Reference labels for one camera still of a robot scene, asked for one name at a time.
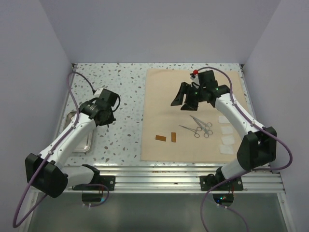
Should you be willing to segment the steel surgical scissors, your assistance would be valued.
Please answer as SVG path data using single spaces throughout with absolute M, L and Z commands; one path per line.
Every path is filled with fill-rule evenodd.
M 210 122 L 203 122 L 202 120 L 190 115 L 190 117 L 200 126 L 200 127 L 204 127 L 204 128 L 210 128 L 212 127 L 212 124 Z

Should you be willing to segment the white gauze pad top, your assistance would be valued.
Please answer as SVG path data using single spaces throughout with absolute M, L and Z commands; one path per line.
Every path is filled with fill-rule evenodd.
M 218 116 L 218 122 L 222 124 L 229 124 L 229 120 L 225 116 Z

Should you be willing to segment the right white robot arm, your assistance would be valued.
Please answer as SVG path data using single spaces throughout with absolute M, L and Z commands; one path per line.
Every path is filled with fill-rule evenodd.
M 276 158 L 276 136 L 273 127 L 256 121 L 237 101 L 232 85 L 219 85 L 213 71 L 193 71 L 192 83 L 182 82 L 171 106 L 182 111 L 197 111 L 200 102 L 207 102 L 221 112 L 241 138 L 237 157 L 206 177 L 210 188 L 231 184 L 246 172 L 270 163 Z

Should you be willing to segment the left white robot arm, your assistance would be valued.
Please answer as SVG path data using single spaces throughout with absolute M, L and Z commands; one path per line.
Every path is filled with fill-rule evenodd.
M 101 190 L 99 171 L 89 164 L 69 169 L 65 163 L 77 145 L 96 127 L 108 126 L 116 119 L 113 107 L 120 105 L 120 96 L 105 88 L 98 89 L 94 98 L 81 104 L 73 121 L 38 155 L 25 159 L 27 182 L 52 198 L 68 187 L 91 186 Z

